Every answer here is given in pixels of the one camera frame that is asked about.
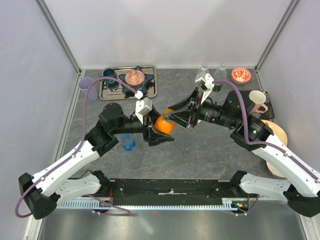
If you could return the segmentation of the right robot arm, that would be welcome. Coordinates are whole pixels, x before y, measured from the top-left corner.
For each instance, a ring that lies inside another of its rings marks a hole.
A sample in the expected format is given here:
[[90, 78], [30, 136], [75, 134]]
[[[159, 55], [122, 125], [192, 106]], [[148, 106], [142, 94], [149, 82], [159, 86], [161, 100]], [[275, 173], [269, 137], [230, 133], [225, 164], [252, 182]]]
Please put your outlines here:
[[270, 163], [284, 179], [258, 177], [237, 171], [229, 184], [235, 197], [244, 193], [271, 197], [288, 204], [300, 215], [314, 217], [320, 212], [320, 174], [289, 150], [273, 130], [248, 110], [254, 105], [238, 89], [226, 96], [223, 105], [207, 102], [199, 90], [169, 107], [164, 119], [187, 128], [205, 121], [231, 129], [230, 137], [240, 147]]

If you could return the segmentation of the clear bottle blue cap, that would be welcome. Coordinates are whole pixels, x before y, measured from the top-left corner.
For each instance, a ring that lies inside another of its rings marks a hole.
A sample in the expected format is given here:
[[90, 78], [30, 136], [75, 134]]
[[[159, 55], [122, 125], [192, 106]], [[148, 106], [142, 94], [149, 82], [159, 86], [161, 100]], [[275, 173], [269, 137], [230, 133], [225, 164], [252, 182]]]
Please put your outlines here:
[[136, 147], [135, 137], [131, 133], [124, 133], [120, 137], [122, 147], [126, 151], [132, 151]]

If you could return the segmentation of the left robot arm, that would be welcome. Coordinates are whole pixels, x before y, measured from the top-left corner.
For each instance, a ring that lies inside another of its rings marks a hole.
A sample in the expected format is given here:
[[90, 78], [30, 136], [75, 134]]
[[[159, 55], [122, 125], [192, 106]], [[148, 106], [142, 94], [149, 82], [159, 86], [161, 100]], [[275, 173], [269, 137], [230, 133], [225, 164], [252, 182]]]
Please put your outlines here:
[[104, 197], [111, 193], [114, 182], [100, 170], [93, 171], [85, 178], [69, 180], [74, 173], [97, 160], [118, 144], [118, 134], [142, 134], [150, 147], [172, 142], [174, 137], [156, 129], [155, 122], [161, 115], [154, 109], [141, 119], [127, 117], [120, 104], [109, 103], [99, 114], [93, 127], [81, 141], [58, 161], [44, 170], [18, 178], [21, 197], [30, 215], [40, 220], [51, 214], [57, 205], [68, 200], [97, 195]]

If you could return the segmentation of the clear bottle green label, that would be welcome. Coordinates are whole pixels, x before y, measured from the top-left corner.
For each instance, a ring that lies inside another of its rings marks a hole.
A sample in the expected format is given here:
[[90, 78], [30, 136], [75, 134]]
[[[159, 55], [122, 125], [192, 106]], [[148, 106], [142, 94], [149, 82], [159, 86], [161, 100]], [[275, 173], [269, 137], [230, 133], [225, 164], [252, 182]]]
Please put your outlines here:
[[220, 66], [215, 70], [215, 72], [213, 74], [214, 87], [213, 87], [212, 90], [214, 92], [220, 92], [222, 87], [223, 87], [222, 83], [216, 83], [216, 81], [225, 80], [226, 79], [226, 76], [227, 76], [226, 67], [227, 67], [226, 64], [221, 63]]

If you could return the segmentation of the orange juice bottle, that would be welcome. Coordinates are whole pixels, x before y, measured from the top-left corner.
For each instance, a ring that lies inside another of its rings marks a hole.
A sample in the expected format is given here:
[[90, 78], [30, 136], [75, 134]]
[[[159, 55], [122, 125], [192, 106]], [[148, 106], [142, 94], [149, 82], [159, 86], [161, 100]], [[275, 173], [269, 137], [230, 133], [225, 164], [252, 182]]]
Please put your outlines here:
[[164, 119], [163, 115], [161, 115], [157, 118], [154, 127], [164, 134], [171, 135], [175, 128], [175, 123]]

